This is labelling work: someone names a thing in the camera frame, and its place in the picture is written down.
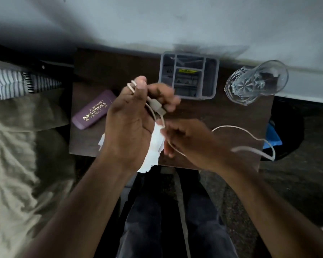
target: charging cable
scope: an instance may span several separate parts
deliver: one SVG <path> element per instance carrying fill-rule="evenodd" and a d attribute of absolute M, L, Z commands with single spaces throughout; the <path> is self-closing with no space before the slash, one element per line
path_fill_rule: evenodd
<path fill-rule="evenodd" d="M 132 88 L 131 84 L 134 84 L 135 87 L 136 87 L 136 82 L 135 81 L 131 81 L 131 83 L 127 83 L 127 86 L 128 88 L 133 92 L 135 93 L 135 90 Z M 153 116 L 153 119 L 154 121 L 157 121 L 157 117 L 155 115 L 154 112 L 158 113 L 159 116 L 160 116 L 160 119 L 163 123 L 163 128 L 165 128 L 165 120 L 164 120 L 164 115 L 166 114 L 166 110 L 163 108 L 162 104 L 156 100 L 156 99 L 151 99 L 149 96 L 147 96 L 147 102 L 146 102 L 146 106 L 147 108 L 150 110 L 150 112 L 152 113 L 152 116 Z M 264 138 L 256 138 L 253 134 L 251 134 L 249 131 L 247 131 L 246 129 L 244 128 L 241 128 L 239 126 L 232 126 L 232 125 L 223 125 L 223 126 L 217 126 L 215 129 L 212 130 L 215 131 L 217 129 L 220 129 L 220 128 L 237 128 L 237 129 L 240 129 L 240 130 L 244 130 L 245 132 L 247 132 L 250 136 L 252 136 L 252 138 L 256 139 L 256 140 L 259 140 L 259 141 L 264 141 L 265 143 L 267 143 L 270 147 L 271 147 L 271 150 L 273 152 L 273 155 L 270 156 L 268 154 L 266 154 L 265 152 L 261 151 L 261 150 L 258 150 L 256 148 L 253 148 L 253 147 L 248 147 L 248 146 L 238 146 L 238 147 L 233 147 L 231 149 L 232 152 L 238 152 L 238 151 L 250 151 L 250 152 L 253 152 L 255 154 L 258 154 L 260 156 L 263 156 L 271 161 L 274 161 L 275 160 L 275 150 L 274 150 L 274 147 Z M 168 143 L 170 144 L 170 146 L 178 153 L 180 153 L 181 155 L 187 157 L 185 154 L 183 154 L 182 152 L 180 152 L 179 150 L 177 150 L 173 145 L 172 143 L 168 140 Z"/>

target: forearm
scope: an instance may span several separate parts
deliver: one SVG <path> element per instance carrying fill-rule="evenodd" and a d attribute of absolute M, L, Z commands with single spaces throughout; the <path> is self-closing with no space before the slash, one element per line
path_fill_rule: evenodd
<path fill-rule="evenodd" d="M 93 257 L 130 176 L 95 160 L 23 257 Z"/>
<path fill-rule="evenodd" d="M 323 232 L 283 200 L 258 173 L 238 158 L 213 171 L 236 192 L 272 257 L 323 257 Z"/>

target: crumpled paper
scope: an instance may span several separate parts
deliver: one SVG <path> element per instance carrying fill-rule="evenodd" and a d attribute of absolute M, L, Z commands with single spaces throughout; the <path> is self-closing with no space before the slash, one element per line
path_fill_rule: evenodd
<path fill-rule="evenodd" d="M 145 160 L 141 168 L 138 170 L 138 172 L 146 173 L 151 170 L 152 166 L 158 165 L 159 156 L 164 149 L 164 140 L 165 140 L 163 135 L 160 133 L 160 130 L 162 128 L 163 126 L 158 125 L 157 123 L 154 124 L 154 130 L 152 133 L 151 142 L 149 143 L 149 149 L 145 157 Z M 104 138 L 105 138 L 105 134 L 102 135 L 102 138 L 98 143 L 98 145 L 100 145 L 99 150 L 102 148 Z"/>

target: beige blanket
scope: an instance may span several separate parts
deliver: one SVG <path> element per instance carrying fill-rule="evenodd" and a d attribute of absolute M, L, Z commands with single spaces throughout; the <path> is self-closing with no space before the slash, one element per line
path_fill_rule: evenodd
<path fill-rule="evenodd" d="M 0 100 L 0 258 L 19 257 L 75 181 L 56 127 L 69 123 L 62 89 Z"/>

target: white wall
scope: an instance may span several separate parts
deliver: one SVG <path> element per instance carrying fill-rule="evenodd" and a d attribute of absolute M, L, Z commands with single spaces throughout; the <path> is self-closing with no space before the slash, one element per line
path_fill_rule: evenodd
<path fill-rule="evenodd" d="M 278 59 L 293 67 L 284 95 L 323 101 L 323 0 L 0 0 L 0 44 L 61 58 L 77 46 L 182 44 L 253 64 Z"/>

